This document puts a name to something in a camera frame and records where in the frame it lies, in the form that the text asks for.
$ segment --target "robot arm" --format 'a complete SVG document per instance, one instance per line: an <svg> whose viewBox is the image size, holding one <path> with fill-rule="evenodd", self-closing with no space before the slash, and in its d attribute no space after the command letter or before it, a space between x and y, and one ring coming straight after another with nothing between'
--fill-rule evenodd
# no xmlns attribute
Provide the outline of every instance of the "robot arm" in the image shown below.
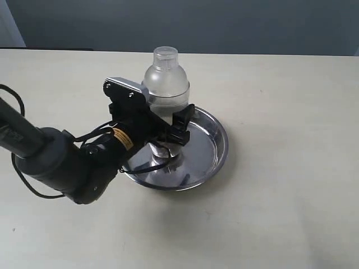
<svg viewBox="0 0 359 269"><path fill-rule="evenodd" d="M108 78L103 89L112 101L110 127L97 128L79 138L54 128L38 129L0 99L0 146L13 153L17 170L75 203L88 204L102 195L122 164L149 141L188 143L186 129L194 105L174 113L169 125L150 110L145 87Z"/></svg>

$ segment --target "clear plastic container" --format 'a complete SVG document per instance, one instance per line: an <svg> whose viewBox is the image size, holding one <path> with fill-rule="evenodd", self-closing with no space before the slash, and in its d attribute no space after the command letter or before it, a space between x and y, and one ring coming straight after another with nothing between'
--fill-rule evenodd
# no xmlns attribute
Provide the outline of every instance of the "clear plastic container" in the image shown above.
<svg viewBox="0 0 359 269"><path fill-rule="evenodd" d="M153 51L153 64L147 69L142 82L150 93L150 109L172 124L172 114L188 106L190 83L185 70L178 64L178 51L172 47L158 47ZM151 145L153 154L167 157L167 152ZM179 154L181 147L166 143L171 156Z"/></svg>

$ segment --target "white table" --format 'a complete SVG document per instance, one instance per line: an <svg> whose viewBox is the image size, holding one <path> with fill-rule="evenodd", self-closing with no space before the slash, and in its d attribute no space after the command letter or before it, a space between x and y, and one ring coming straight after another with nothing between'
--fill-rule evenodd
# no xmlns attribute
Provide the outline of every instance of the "white table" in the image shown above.
<svg viewBox="0 0 359 269"><path fill-rule="evenodd" d="M110 119L104 79L140 82L151 59L0 50L0 83L30 122L79 136ZM359 58L179 59L190 100L228 132L219 174L177 193L119 175L78 206L35 197L0 150L0 268L359 268Z"/></svg>

